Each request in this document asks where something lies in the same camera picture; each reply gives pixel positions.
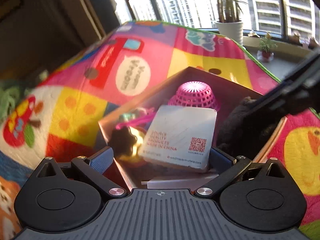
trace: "white plant pot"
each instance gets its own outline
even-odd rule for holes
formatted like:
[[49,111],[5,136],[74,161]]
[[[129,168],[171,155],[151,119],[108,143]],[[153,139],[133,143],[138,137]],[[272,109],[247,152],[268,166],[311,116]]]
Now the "white plant pot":
[[243,45],[243,22],[220,23],[216,22],[219,33]]

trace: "duck beak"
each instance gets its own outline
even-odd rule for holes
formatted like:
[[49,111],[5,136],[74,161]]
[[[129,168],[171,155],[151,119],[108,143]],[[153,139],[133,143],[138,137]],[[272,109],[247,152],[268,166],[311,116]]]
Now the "duck beak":
[[308,132],[308,139],[313,153],[315,154],[315,156],[317,156],[319,153],[318,149],[320,147],[320,139],[317,136],[315,136],[311,131]]

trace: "blanket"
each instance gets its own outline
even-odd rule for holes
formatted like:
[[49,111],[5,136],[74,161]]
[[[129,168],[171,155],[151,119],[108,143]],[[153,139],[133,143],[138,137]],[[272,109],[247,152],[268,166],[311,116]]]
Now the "blanket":
[[[14,198],[44,157],[68,162],[100,150],[103,116],[188,66],[261,94],[279,82],[227,37],[161,22],[122,25],[58,68],[1,125],[0,239],[20,230]],[[320,236],[319,147],[320,120],[306,110],[288,116],[269,153],[303,192],[308,209],[300,229],[312,239]]]

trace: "red qr code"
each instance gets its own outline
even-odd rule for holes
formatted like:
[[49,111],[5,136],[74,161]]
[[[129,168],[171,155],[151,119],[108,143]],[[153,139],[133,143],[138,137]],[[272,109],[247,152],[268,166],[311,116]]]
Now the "red qr code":
[[207,143],[207,139],[193,137],[191,139],[189,151],[195,151],[195,152],[202,152],[203,153],[206,143]]

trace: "small plant pot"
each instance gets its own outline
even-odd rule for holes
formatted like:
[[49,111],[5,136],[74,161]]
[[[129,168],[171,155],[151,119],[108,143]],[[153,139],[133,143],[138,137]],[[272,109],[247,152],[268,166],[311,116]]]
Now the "small plant pot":
[[258,60],[263,61],[263,62],[270,62],[271,60],[273,60],[274,54],[271,51],[265,52],[264,50],[263,51],[258,50],[257,58],[258,58]]
[[220,23],[216,22],[219,33],[243,45],[243,22]]

